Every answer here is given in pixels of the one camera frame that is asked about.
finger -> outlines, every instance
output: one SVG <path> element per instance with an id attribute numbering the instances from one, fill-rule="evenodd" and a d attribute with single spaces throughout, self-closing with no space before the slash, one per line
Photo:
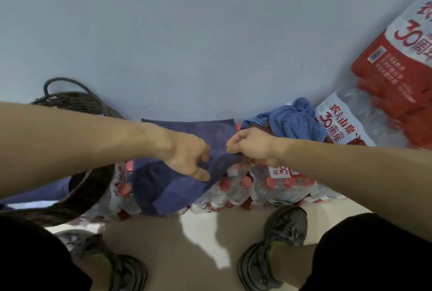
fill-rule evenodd
<path id="1" fill-rule="evenodd" d="M 251 133 L 251 129 L 240 130 L 235 133 L 226 143 L 227 148 L 232 146 L 233 144 L 239 142 L 241 139 L 245 139 Z"/>
<path id="2" fill-rule="evenodd" d="M 199 181 L 208 182 L 210 181 L 210 173 L 205 169 L 197 167 L 195 172 L 191 174 L 192 177 L 196 178 Z"/>
<path id="3" fill-rule="evenodd" d="M 241 148 L 242 148 L 242 142 L 240 141 L 240 142 L 234 143 L 233 145 L 230 145 L 229 147 L 227 147 L 226 151 L 229 154 L 236 154 L 236 153 L 241 152 Z"/>
<path id="4" fill-rule="evenodd" d="M 204 162 L 208 162 L 210 159 L 210 147 L 209 145 L 206 143 L 204 150 L 201 153 L 201 160 Z"/>

tiled floor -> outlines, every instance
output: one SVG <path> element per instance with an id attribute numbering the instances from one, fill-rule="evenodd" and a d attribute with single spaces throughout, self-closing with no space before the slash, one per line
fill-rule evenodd
<path id="1" fill-rule="evenodd" d="M 308 213 L 307 244 L 346 217 L 367 210 L 351 200 L 305 204 Z M 225 210 L 180 217 L 140 217 L 102 228 L 106 243 L 116 253 L 142 259 L 148 266 L 148 291 L 242 291 L 237 258 L 262 239 L 270 210 Z M 51 231 L 71 228 L 68 225 Z M 284 285 L 280 290 L 294 290 Z"/>

gray sneaker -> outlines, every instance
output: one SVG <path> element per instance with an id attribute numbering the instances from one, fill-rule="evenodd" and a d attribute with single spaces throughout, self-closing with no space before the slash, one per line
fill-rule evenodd
<path id="1" fill-rule="evenodd" d="M 85 258 L 102 253 L 112 266 L 111 291 L 142 291 L 147 279 L 146 265 L 131 256 L 113 254 L 102 235 L 86 230 L 66 230 L 54 233 L 73 256 Z"/>
<path id="2" fill-rule="evenodd" d="M 264 241 L 252 245 L 240 257 L 237 273 L 248 291 L 268 291 L 283 284 L 273 276 L 269 253 L 273 242 L 302 246 L 306 239 L 308 218 L 301 207 L 281 207 L 275 211 L 264 226 Z"/>

